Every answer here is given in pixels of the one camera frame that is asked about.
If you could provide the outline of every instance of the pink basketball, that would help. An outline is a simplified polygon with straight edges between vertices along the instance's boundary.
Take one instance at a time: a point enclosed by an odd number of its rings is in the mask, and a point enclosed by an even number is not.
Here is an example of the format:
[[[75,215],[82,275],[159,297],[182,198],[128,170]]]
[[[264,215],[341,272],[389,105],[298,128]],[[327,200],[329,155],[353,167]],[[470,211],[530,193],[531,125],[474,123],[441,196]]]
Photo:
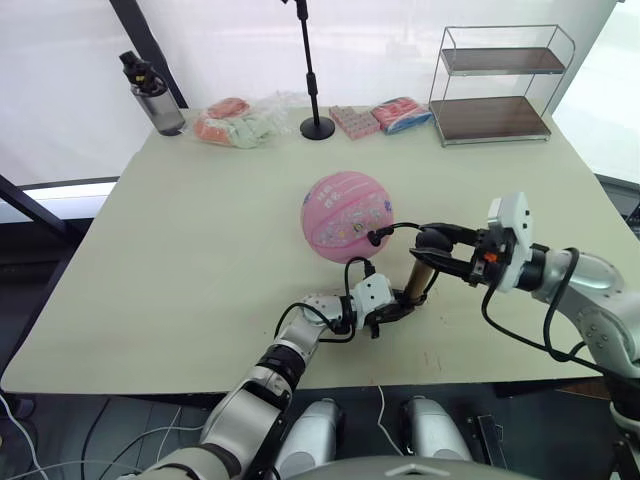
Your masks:
[[[338,263],[370,257],[369,230],[393,223],[389,195],[373,178],[360,172],[340,172],[317,182],[302,204],[304,236],[319,255]]]

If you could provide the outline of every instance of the table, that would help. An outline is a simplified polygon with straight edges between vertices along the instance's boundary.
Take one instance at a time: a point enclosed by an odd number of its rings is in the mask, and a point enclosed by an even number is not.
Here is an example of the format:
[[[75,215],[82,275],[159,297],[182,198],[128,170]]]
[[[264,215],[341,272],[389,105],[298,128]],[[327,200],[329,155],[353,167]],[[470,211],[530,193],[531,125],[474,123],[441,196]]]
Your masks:
[[[292,125],[307,115],[294,112]],[[340,130],[322,142],[293,132],[255,150],[153,133],[93,222],[2,388],[230,389],[271,342],[287,305],[340,289],[342,265],[317,256],[299,223],[311,185],[340,170],[378,179],[397,221],[484,227],[494,197],[524,191],[538,243],[606,257],[640,288],[640,243],[551,118],[545,121],[548,142],[445,149],[432,124],[357,141]],[[414,235],[398,231],[373,257],[395,287],[409,275]],[[489,328],[480,315],[484,292],[442,275],[428,303],[382,325],[379,339],[364,331],[348,345],[320,345],[301,387],[592,375]],[[538,340],[545,310],[519,291],[497,294],[490,307],[497,321]],[[560,314],[552,335],[557,348],[578,340]]]

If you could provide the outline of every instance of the white curtain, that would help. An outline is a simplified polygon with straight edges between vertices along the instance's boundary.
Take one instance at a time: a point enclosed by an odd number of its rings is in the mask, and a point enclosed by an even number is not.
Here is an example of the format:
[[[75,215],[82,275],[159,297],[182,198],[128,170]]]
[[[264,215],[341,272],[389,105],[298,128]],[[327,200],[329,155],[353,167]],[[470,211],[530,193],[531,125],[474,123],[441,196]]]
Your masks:
[[[640,184],[640,3],[616,5],[553,118],[591,169]]]
[[[295,1],[138,0],[190,106],[305,91]],[[615,0],[308,0],[319,102],[426,101],[446,25],[558,23],[579,67]]]
[[[107,0],[0,2],[0,174],[18,185],[120,175],[151,130]]]
[[[138,0],[192,107],[306,90],[295,0]],[[615,0],[308,0],[319,102],[426,101],[445,25],[559,23],[577,55]],[[107,0],[0,2],[0,173],[16,184],[119,175],[151,124]]]

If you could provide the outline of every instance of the microphone stand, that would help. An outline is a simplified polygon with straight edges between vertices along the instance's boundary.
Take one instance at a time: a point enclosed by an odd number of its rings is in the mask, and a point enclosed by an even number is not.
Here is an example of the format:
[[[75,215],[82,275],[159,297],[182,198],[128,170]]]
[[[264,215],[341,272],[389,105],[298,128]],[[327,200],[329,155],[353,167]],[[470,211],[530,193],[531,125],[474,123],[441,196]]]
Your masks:
[[[336,129],[333,120],[327,117],[321,117],[318,113],[318,85],[316,84],[316,75],[313,73],[311,66],[311,51],[309,49],[309,35],[307,33],[307,19],[309,12],[307,10],[307,0],[296,0],[298,19],[302,25],[302,39],[304,41],[304,53],[307,57],[307,92],[311,97],[311,110],[313,117],[307,118],[300,124],[300,133],[303,137],[310,140],[324,140],[333,135]]]

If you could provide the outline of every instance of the black cable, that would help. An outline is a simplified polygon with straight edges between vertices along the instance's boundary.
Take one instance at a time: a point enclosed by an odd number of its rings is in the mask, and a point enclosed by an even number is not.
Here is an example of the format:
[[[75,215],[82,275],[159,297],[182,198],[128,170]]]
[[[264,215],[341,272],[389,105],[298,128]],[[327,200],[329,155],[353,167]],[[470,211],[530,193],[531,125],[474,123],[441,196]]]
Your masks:
[[[508,336],[509,338],[512,338],[514,340],[517,340],[518,342],[524,343],[525,345],[528,345],[532,348],[535,348],[537,350],[541,350],[543,352],[548,353],[549,355],[551,355],[553,352],[553,354],[561,356],[562,358],[567,358],[566,361],[571,361],[574,363],[577,363],[578,365],[582,365],[583,367],[586,368],[590,368],[591,370],[595,370],[596,372],[599,372],[603,375],[608,375],[612,378],[615,378],[616,380],[620,381],[621,383],[624,383],[625,385],[634,388],[634,389],[638,389],[640,388],[640,384],[636,383],[626,377],[623,377],[622,375],[619,375],[618,373],[609,370],[608,368],[604,368],[601,367],[599,365],[596,365],[595,363],[591,363],[588,362],[587,360],[583,360],[582,358],[576,357],[575,354],[582,348],[584,347],[584,342],[580,342],[577,345],[575,345],[571,351],[569,353],[565,353],[565,352],[560,352],[558,350],[555,349],[549,349],[544,345],[540,345],[537,342],[534,342],[533,340],[530,340],[526,337],[523,337],[521,335],[518,335],[515,332],[512,332],[511,330],[503,327],[502,325],[497,324],[488,314],[487,312],[487,307],[489,306],[489,303],[491,302],[491,298],[493,297],[493,294],[496,291],[496,288],[498,287],[498,283],[500,282],[500,279],[502,278],[502,273],[504,273],[504,270],[506,268],[506,265],[503,266],[502,268],[502,272],[500,272],[500,275],[496,276],[496,279],[491,283],[491,285],[489,286],[489,288],[487,289],[487,293],[485,293],[484,298],[482,299],[482,306],[480,307],[480,311],[482,312],[482,316],[485,319],[485,321],[494,329],[496,329],[497,331],[499,331],[500,333]]]
[[[440,273],[440,270],[435,270],[433,272],[433,275],[431,275],[431,279],[429,280],[429,283],[427,283],[427,286],[425,287],[424,291],[422,292],[422,295],[426,295],[427,293],[429,293],[429,290],[431,290],[431,287],[433,287],[433,284],[436,283],[436,280],[438,279],[438,274]]]
[[[553,320],[553,316],[556,313],[556,310],[558,309],[560,300],[562,300],[562,297],[564,296],[564,292],[567,290],[567,286],[571,281],[573,272],[576,270],[576,266],[578,265],[578,260],[580,259],[580,252],[577,249],[567,248],[566,251],[571,254],[571,260],[569,261],[569,265],[567,266],[567,271],[562,277],[562,280],[560,280],[558,289],[556,290],[556,293],[553,295],[553,299],[549,304],[549,309],[547,310],[547,313],[544,316],[544,324],[542,326],[542,337],[544,339],[544,346],[549,352],[549,355],[551,355],[551,358],[553,358],[557,362],[568,362],[569,360],[571,360],[572,355],[571,355],[571,352],[563,355],[556,354],[556,351],[554,350],[551,344],[551,321]]]
[[[277,338],[278,334],[280,333],[280,328],[282,327],[282,322],[284,322],[284,319],[287,317],[287,315],[289,315],[289,312],[291,310],[293,310],[296,307],[300,307],[300,308],[305,308],[307,310],[309,310],[310,312],[315,313],[318,317],[320,317],[320,319],[322,320],[322,322],[327,326],[327,328],[329,330],[331,330],[332,332],[335,332],[335,327],[331,324],[331,322],[329,321],[329,319],[317,308],[312,307],[311,305],[307,305],[306,303],[302,303],[302,302],[295,302],[292,303],[291,305],[289,305],[285,311],[282,313],[282,315],[280,316],[280,320],[278,320],[278,323],[276,325],[276,331],[273,334],[273,338]]]
[[[353,309],[351,307],[352,298],[349,290],[349,267],[355,262],[364,262],[365,276],[368,277],[369,275],[372,275],[373,273],[375,273],[375,268],[371,263],[371,261],[369,261],[364,257],[353,257],[349,259],[349,261],[344,266],[344,290],[345,290],[345,296],[347,298],[347,301],[346,301],[347,311],[345,312],[345,317],[342,320],[345,322],[348,322],[349,324],[349,335],[343,338],[321,338],[319,340],[320,343],[349,343],[356,336],[356,325],[355,325],[356,319],[353,318],[354,317]],[[282,328],[282,323],[284,322],[284,319],[287,317],[289,312],[291,312],[291,310],[293,310],[296,307],[304,308],[313,312],[322,320],[322,322],[327,326],[329,330],[331,330],[333,333],[336,333],[335,325],[332,324],[331,321],[322,312],[320,312],[320,310],[306,303],[296,302],[289,305],[280,316],[280,319],[276,324],[276,329],[273,334],[273,338],[278,337],[278,334],[280,333],[280,329]]]
[[[417,223],[413,223],[413,222],[392,223],[387,228],[402,228],[402,227],[415,228],[416,230],[420,230],[420,225],[418,225]]]
[[[82,460],[83,462],[87,459],[87,448],[89,448],[89,441],[91,441],[91,435],[93,435],[93,431],[95,430],[96,425],[98,425],[98,422],[102,418],[102,415],[104,414],[104,411],[107,409],[107,406],[109,405],[110,401],[111,401],[111,398],[107,398],[107,400],[104,402],[104,405],[102,405],[102,408],[98,412],[98,415],[96,415],[96,418],[93,420],[93,423],[89,427],[89,431],[87,432],[87,436],[84,437],[84,443],[82,444],[82,454],[80,455],[80,460]],[[85,480],[85,471],[84,470],[85,470],[85,464],[81,463],[80,464],[80,479],[81,480]]]
[[[275,477],[276,480],[282,480],[282,477],[280,476],[280,472],[278,472],[275,466],[273,465],[270,466],[269,471],[273,473],[273,476]]]

